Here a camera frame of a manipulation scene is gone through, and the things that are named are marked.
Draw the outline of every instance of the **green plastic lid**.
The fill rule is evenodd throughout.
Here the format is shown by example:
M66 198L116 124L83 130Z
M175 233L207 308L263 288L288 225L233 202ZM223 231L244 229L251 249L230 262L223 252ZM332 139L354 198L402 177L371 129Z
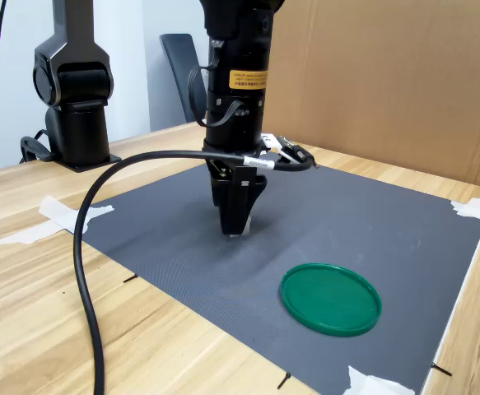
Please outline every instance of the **green plastic lid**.
M363 277L344 267L306 263L280 282L287 311L316 332L349 337L368 332L379 320L379 294Z

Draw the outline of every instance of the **wooden tabletop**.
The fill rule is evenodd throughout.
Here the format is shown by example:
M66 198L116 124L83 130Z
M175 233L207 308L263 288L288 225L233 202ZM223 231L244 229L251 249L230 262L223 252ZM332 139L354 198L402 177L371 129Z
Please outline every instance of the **wooden tabletop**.
M201 149L193 124L111 145L115 155ZM442 198L467 202L480 187L392 165L311 148L334 169ZM200 164L152 160L117 173L96 202ZM75 174L54 163L0 170L0 238L37 225L40 201L51 195L79 208L105 168ZM83 244L84 268L105 347L106 388L113 394L310 394L285 372L220 328ZM480 394L480 245L436 363L430 394ZM0 394L91 393L90 335L77 292L72 236L65 231L33 244L0 245Z

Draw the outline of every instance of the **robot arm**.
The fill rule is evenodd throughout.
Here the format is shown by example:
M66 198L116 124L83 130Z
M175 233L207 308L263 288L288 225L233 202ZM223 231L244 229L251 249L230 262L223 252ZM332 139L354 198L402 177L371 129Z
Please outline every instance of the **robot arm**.
M203 150L258 157L274 148L285 163L311 157L283 137L262 134L273 18L284 0L200 2L211 56L211 65L205 67L209 78ZM256 168L218 160L207 160L207 167L221 230L225 235L241 235L267 178Z
M54 35L36 48L33 70L36 92L49 107L51 153L24 137L24 157L56 160L74 171L120 160L108 147L104 107L114 79L110 57L94 40L93 0L53 0L53 14Z

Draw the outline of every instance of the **textured gray mat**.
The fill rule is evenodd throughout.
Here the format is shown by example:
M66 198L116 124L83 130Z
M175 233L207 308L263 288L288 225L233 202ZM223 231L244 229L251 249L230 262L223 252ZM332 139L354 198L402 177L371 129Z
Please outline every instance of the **textured gray mat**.
M324 167L268 172L247 237L221 234L204 166L102 204L115 211L89 224L89 245L328 395L349 388L349 365L421 391L480 238L448 200ZM295 321L278 286L307 262L365 277L383 303L375 328L339 338Z

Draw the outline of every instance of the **cardboard box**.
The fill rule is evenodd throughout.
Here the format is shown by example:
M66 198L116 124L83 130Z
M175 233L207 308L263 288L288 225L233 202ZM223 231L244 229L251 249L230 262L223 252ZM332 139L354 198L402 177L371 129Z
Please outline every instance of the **cardboard box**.
M263 127L480 185L480 0L286 0Z

